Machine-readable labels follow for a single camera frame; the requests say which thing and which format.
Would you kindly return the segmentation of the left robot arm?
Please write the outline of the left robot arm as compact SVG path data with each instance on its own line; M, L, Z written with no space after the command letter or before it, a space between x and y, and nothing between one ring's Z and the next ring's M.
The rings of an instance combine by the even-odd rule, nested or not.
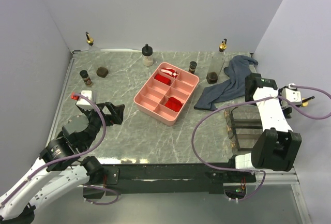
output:
M1 223L32 223L35 211L73 188L106 180L99 160L88 156L97 134L120 125L125 105L99 103L80 108L41 151L29 171L1 196Z

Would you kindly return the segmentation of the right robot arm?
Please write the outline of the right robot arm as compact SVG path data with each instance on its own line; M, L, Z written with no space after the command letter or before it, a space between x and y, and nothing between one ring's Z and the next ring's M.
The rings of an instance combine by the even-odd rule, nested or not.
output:
M228 179L238 182L245 170L289 171L302 142L287 122L290 104L302 104L300 91L290 85L278 88L275 80L251 73L245 78L245 101L245 106L224 111L235 153L235 164L226 170Z

